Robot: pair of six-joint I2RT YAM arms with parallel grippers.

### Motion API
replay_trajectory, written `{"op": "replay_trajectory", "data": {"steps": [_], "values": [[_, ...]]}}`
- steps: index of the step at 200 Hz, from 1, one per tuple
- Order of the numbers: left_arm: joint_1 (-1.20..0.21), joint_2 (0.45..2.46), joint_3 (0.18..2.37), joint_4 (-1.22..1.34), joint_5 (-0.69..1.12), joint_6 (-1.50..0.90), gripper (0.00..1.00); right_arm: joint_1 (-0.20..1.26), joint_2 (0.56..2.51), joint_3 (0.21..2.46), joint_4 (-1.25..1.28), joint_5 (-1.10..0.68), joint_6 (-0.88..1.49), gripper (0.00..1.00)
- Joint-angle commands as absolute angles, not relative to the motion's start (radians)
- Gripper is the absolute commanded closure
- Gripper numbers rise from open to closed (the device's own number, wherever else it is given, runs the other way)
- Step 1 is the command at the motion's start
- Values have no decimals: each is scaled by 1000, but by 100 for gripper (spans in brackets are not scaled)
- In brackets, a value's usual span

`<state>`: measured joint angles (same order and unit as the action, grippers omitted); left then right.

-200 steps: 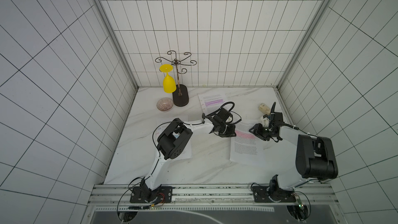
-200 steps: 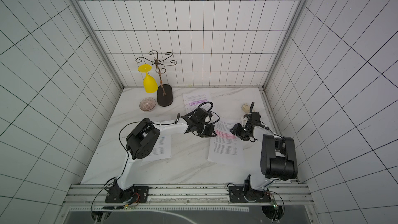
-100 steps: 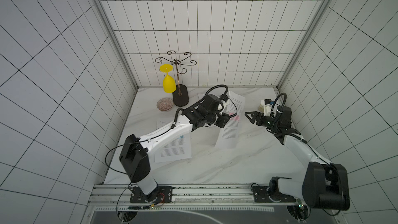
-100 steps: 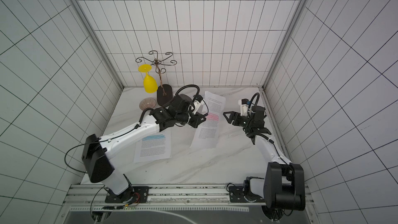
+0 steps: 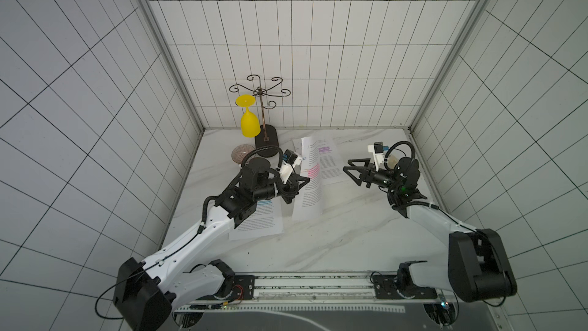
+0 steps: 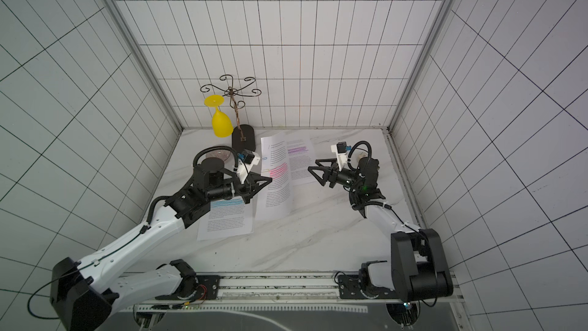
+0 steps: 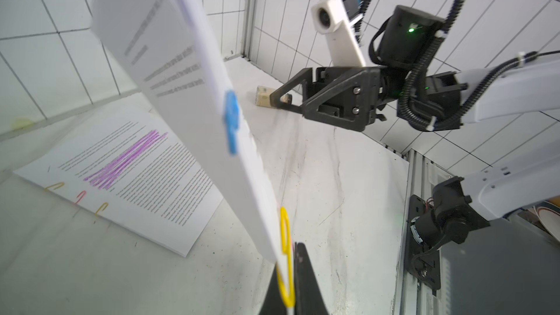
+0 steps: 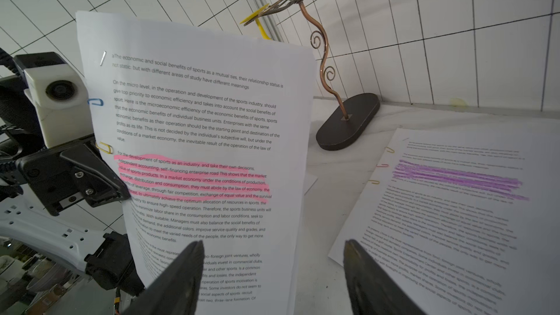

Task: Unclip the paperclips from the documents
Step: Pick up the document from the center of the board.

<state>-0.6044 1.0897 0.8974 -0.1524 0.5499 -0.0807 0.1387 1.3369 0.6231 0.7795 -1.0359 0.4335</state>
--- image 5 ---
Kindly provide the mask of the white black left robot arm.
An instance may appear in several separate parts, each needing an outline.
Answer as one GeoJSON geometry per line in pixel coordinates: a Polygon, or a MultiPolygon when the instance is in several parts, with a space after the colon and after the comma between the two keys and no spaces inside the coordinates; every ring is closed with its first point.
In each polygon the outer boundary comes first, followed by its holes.
{"type": "Polygon", "coordinates": [[[235,274],[223,261],[211,261],[200,269],[191,264],[252,216],[258,202],[280,197],[290,203],[309,183],[295,171],[302,157],[291,150],[279,155],[277,168],[255,152],[246,155],[228,186],[205,199],[200,222],[144,260],[130,258],[121,264],[113,305],[131,329],[157,330],[173,311],[193,300],[226,300],[231,295],[235,274]]]}

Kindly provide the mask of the purple highlighted paper document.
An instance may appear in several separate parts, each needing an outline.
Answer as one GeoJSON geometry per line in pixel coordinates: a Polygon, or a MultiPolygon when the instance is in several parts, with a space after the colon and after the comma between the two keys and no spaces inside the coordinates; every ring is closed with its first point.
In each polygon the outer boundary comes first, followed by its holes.
{"type": "Polygon", "coordinates": [[[343,159],[338,151],[337,145],[331,137],[322,134],[313,134],[303,138],[294,139],[292,144],[295,151],[303,157],[300,172],[304,176],[309,176],[307,170],[309,165],[306,158],[308,152],[303,151],[303,141],[306,140],[312,145],[311,153],[318,155],[318,165],[320,168],[320,178],[324,185],[332,185],[345,181],[346,175],[343,172],[343,159]]]}

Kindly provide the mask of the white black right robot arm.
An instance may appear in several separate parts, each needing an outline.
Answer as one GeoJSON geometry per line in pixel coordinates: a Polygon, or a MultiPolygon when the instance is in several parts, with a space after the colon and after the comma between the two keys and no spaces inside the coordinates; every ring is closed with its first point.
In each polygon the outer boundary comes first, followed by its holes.
{"type": "Polygon", "coordinates": [[[420,170],[416,159],[404,157],[393,168],[379,168],[370,159],[351,159],[342,170],[357,185],[376,185],[394,211],[426,229],[444,246],[439,260],[400,264],[396,287],[401,297],[413,297],[419,287],[451,291],[467,303],[517,294],[500,235],[467,225],[429,202],[417,188],[420,170]]]}

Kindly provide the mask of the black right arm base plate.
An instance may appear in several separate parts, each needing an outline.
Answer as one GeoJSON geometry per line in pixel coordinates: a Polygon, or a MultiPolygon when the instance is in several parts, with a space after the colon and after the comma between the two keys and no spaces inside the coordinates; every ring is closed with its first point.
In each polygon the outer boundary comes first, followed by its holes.
{"type": "Polygon", "coordinates": [[[378,300],[436,300],[434,288],[418,287],[403,276],[398,279],[396,274],[373,272],[370,282],[378,300]]]}

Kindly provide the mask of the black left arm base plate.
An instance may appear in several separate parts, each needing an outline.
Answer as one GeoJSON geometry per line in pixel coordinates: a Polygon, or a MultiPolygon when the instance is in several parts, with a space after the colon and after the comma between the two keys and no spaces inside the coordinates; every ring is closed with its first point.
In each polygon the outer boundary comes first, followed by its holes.
{"type": "Polygon", "coordinates": [[[203,296],[198,300],[219,302],[252,300],[254,298],[255,280],[256,277],[254,275],[235,275],[226,279],[216,294],[203,296]]]}

